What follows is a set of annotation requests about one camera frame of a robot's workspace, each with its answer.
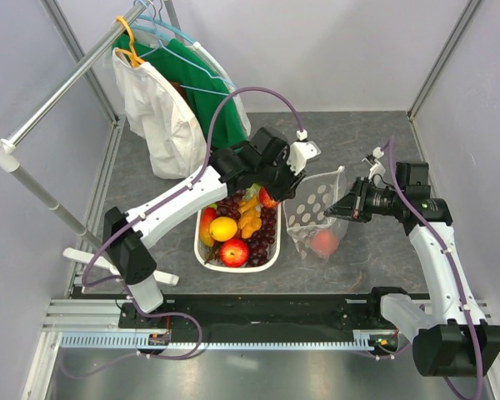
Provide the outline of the dark purple grape bunch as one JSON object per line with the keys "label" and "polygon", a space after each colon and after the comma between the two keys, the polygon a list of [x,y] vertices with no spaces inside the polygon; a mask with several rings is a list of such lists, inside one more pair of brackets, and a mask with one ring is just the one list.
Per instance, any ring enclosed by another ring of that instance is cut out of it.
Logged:
{"label": "dark purple grape bunch", "polygon": [[239,204],[243,200],[244,194],[244,190],[239,190],[233,195],[215,202],[217,216],[238,220],[241,215],[241,213],[239,212]]}

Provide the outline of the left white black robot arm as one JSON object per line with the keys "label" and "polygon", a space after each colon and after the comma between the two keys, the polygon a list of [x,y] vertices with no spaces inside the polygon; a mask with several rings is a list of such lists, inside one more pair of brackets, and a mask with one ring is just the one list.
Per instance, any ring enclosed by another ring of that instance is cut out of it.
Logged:
{"label": "left white black robot arm", "polygon": [[156,328],[167,315],[153,275],[157,263],[149,252],[163,236],[207,205],[254,183],[275,201],[293,198],[308,160],[318,154],[306,132],[288,143],[277,130],[262,127],[250,140],[214,151],[187,179],[142,206],[106,212],[105,250],[136,304],[137,318]]}

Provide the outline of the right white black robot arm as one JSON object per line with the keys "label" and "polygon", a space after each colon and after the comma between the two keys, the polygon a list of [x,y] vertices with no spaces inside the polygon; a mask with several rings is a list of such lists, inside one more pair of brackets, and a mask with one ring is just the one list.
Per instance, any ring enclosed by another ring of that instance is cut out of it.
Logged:
{"label": "right white black robot arm", "polygon": [[391,186],[359,177],[349,192],[325,210],[328,217],[368,223],[374,215],[402,224],[421,263],[430,312],[401,289],[384,289],[365,307],[375,328],[389,323],[412,344],[424,377],[485,375],[500,353],[500,326],[488,323],[474,299],[456,249],[448,205],[431,195],[425,162],[397,162]]}

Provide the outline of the clear polka dot zip bag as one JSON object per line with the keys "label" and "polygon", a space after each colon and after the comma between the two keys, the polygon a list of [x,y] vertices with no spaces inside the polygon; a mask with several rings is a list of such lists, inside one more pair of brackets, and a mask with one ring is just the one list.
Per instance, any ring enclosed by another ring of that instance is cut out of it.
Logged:
{"label": "clear polka dot zip bag", "polygon": [[348,222],[326,217],[324,211],[346,194],[347,179],[345,167],[340,166],[332,172],[323,172],[305,177],[296,191],[296,197],[288,199],[282,205],[287,234],[295,243],[301,259],[321,258],[311,248],[311,238],[323,229],[331,230],[343,240]]}

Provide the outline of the pink peach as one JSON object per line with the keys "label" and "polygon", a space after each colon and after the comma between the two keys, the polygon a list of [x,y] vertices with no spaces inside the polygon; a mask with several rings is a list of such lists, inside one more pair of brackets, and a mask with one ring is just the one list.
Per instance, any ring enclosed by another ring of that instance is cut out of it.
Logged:
{"label": "pink peach", "polygon": [[322,258],[328,258],[338,248],[339,240],[329,229],[323,229],[316,233],[310,241],[310,248]]}

